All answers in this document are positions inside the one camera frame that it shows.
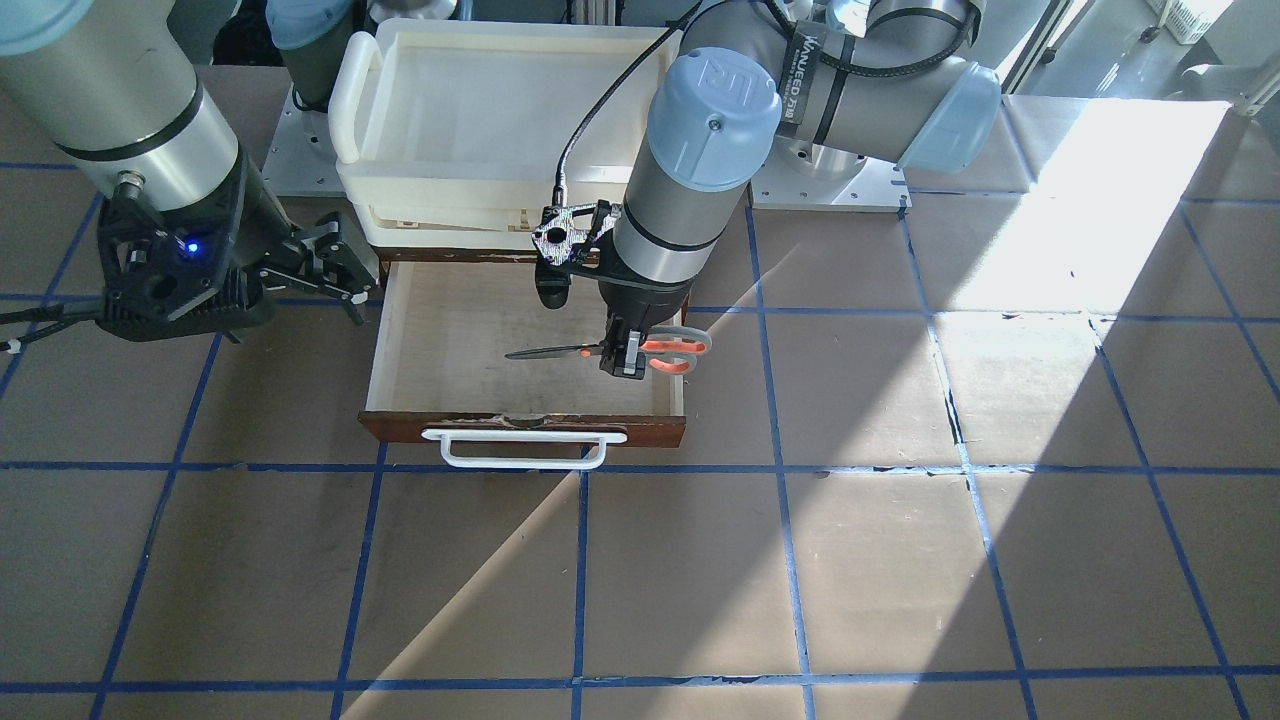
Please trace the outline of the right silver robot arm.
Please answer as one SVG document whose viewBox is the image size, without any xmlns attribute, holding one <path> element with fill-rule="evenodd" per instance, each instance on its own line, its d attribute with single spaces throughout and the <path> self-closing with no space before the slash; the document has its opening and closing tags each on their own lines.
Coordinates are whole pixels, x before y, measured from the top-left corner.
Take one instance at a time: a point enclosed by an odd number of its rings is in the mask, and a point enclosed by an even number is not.
<svg viewBox="0 0 1280 720">
<path fill-rule="evenodd" d="M 5 1 L 3 88 L 101 191 L 100 299 L 5 313 L 35 329 L 15 354 L 82 322 L 133 342 L 271 320 L 274 290 L 338 300 L 351 320 L 379 283 L 358 227 L 293 223 L 145 1 Z"/>
</svg>

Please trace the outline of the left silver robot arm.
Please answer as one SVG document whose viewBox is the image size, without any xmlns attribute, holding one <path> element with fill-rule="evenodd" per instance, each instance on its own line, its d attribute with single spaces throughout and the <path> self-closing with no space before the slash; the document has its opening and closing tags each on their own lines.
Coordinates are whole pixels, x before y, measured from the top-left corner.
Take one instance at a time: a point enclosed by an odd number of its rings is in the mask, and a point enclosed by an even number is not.
<svg viewBox="0 0 1280 720">
<path fill-rule="evenodd" d="M 873 1 L 860 37 L 792 20 L 777 1 L 686 12 L 623 199 L 570 206 L 562 154 L 532 231 L 543 305 L 562 307 L 577 275 L 596 281 L 607 305 L 603 340 L 577 354 L 625 379 L 692 368 L 709 342 L 676 342 L 660 359 L 666 322 L 777 138 L 910 169 L 964 169 L 1001 104 L 996 73 L 960 54 L 983 10 L 982 1 Z"/>
</svg>

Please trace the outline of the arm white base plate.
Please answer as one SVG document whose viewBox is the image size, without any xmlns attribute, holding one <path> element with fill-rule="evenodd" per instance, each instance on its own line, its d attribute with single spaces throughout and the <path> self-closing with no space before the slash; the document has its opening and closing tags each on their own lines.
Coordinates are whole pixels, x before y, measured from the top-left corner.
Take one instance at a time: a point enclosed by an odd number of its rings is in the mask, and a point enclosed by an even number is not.
<svg viewBox="0 0 1280 720">
<path fill-rule="evenodd" d="M 750 191 L 759 209 L 897 213 L 911 206 L 904 173 L 893 163 L 797 138 L 774 140 Z"/>
<path fill-rule="evenodd" d="M 305 110 L 293 87 L 262 164 L 262 177 L 279 197 L 339 199 L 346 195 L 337 172 L 328 115 Z"/>
</svg>

